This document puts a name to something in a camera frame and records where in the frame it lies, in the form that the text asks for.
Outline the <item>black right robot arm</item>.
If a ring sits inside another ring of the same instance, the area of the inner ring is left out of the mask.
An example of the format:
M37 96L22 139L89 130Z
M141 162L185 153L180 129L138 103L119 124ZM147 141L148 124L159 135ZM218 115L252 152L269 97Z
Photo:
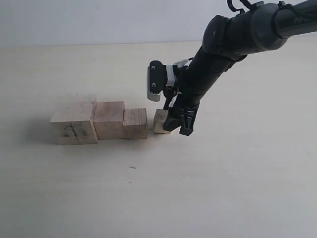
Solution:
M190 135L200 100L224 72L250 54L277 50L290 37L317 29L314 0L297 5L245 1L244 5L246 9L237 10L235 17L215 16L195 56L178 63L175 91L164 105L168 111L164 130Z

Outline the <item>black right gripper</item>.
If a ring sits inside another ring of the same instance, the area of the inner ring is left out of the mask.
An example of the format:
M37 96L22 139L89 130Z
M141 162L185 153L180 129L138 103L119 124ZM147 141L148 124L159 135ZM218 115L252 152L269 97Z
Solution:
M195 107L213 86L218 78L230 69L230 58L219 54L198 51L188 66L178 64L164 65L164 109L169 108L172 98L174 106ZM194 131L194 122L198 109L180 111L180 119L175 109L168 109L163 130L173 131L179 127L179 134L190 135Z

